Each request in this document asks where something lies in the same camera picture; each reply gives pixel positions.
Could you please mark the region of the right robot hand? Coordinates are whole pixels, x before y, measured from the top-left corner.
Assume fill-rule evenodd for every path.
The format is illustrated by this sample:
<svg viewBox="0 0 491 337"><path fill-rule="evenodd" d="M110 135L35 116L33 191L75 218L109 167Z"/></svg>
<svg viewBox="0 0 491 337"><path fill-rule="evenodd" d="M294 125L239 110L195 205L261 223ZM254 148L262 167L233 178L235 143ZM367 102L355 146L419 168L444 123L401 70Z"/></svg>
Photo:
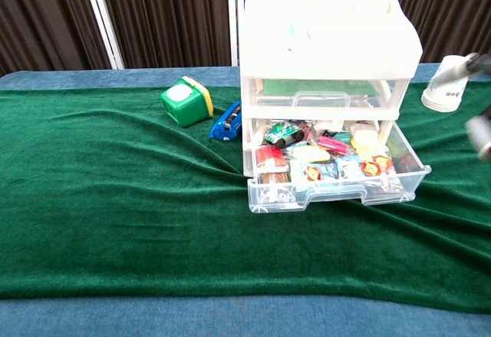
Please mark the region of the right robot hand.
<svg viewBox="0 0 491 337"><path fill-rule="evenodd" d="M471 53L465 60L439 74L435 74L429 86L442 87L474 74L490 76L490 54ZM490 106L488 105L466 124L466 133L481 160L490 160Z"/></svg>

